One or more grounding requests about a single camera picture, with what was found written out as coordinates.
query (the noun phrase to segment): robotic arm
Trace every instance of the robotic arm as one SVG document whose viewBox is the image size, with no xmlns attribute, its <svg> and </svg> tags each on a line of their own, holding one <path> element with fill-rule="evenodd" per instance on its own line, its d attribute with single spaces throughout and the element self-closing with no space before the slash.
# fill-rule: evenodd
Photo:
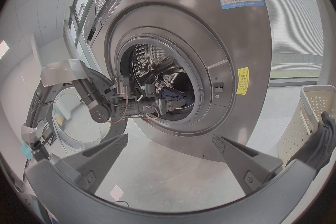
<svg viewBox="0 0 336 224">
<path fill-rule="evenodd" d="M 27 121 L 22 125 L 22 140 L 32 149 L 37 161 L 49 156 L 40 143 L 43 119 L 65 83 L 74 85 L 97 123 L 118 123 L 130 116 L 153 119 L 148 116 L 150 113 L 157 113 L 158 118 L 185 104 L 184 101 L 158 97 L 154 84 L 146 84 L 144 89 L 137 91 L 132 75 L 118 76 L 113 83 L 78 59 L 49 64 L 42 69 L 41 82 L 31 102 Z"/>
</svg>

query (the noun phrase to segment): power cord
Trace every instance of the power cord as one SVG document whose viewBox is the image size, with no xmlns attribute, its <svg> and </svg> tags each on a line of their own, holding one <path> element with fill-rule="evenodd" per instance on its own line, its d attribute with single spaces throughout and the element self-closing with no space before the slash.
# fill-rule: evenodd
<svg viewBox="0 0 336 224">
<path fill-rule="evenodd" d="M 112 203 L 115 204 L 116 202 L 125 202 L 125 203 L 127 204 L 128 208 L 129 208 L 129 204 L 128 204 L 128 202 L 126 202 L 126 201 L 114 201 L 114 202 L 112 202 Z"/>
</svg>

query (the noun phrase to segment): stainless steel drum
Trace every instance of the stainless steel drum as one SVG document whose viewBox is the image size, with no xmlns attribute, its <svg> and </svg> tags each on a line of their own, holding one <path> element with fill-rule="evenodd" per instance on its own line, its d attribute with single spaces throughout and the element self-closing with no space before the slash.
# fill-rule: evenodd
<svg viewBox="0 0 336 224">
<path fill-rule="evenodd" d="M 265 99 L 271 29 L 263 0 L 106 0 L 89 45 L 105 75 L 134 74 L 194 103 L 157 120 L 135 119 L 151 140 L 222 161 L 213 134 L 246 144 Z"/>
</svg>

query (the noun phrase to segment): cloth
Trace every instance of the cloth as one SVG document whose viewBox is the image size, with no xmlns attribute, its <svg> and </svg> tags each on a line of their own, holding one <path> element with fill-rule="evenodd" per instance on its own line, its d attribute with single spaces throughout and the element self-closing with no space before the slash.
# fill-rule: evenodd
<svg viewBox="0 0 336 224">
<path fill-rule="evenodd" d="M 336 146 L 336 124 L 327 112 L 321 114 L 323 123 L 318 123 L 315 133 L 311 134 L 305 144 L 291 157 L 286 166 L 294 159 L 313 167 L 317 173 L 330 160 Z"/>
<path fill-rule="evenodd" d="M 193 104 L 195 101 L 195 95 L 193 90 L 182 93 L 170 87 L 163 87 L 160 91 L 160 96 L 162 98 L 172 101 L 184 100 L 186 106 Z"/>
</svg>

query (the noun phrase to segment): ceiling light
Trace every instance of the ceiling light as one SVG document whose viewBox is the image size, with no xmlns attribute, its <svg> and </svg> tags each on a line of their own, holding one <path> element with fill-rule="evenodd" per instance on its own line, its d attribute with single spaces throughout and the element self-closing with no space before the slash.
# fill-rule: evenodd
<svg viewBox="0 0 336 224">
<path fill-rule="evenodd" d="M 8 48 L 6 42 L 3 40 L 3 41 L 0 43 L 0 59 L 2 58 L 2 56 L 5 55 L 5 53 L 7 52 L 8 49 L 9 49 L 9 48 Z"/>
</svg>

